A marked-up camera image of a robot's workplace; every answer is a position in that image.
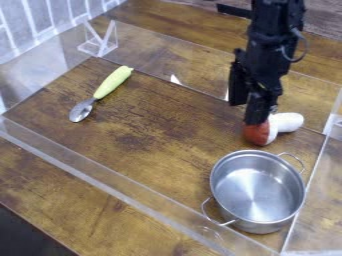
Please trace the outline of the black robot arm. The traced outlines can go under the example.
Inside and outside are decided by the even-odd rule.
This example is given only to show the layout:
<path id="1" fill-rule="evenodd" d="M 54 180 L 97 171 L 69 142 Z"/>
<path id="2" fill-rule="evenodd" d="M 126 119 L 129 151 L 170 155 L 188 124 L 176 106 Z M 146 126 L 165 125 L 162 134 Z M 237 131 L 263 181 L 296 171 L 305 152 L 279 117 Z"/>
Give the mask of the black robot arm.
<path id="1" fill-rule="evenodd" d="M 304 0 L 252 0 L 247 47 L 235 49 L 228 76 L 228 103 L 245 104 L 243 122 L 260 125 L 277 108 L 280 78 L 295 58 L 297 41 L 308 48 L 303 30 Z"/>

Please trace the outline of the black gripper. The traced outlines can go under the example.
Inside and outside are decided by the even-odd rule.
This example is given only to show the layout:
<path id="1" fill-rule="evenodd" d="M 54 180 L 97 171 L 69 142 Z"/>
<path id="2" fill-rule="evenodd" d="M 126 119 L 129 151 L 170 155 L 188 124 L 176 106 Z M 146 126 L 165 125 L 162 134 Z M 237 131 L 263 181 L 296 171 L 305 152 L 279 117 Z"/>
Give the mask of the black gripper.
<path id="1" fill-rule="evenodd" d="M 237 48 L 233 55 L 228 76 L 228 102 L 231 106 L 247 102 L 244 123 L 259 125 L 267 121 L 269 113 L 276 109 L 277 97 L 281 95 L 280 53 L 275 49 L 259 49 L 252 52 Z M 264 95 L 248 95 L 256 89 Z"/>

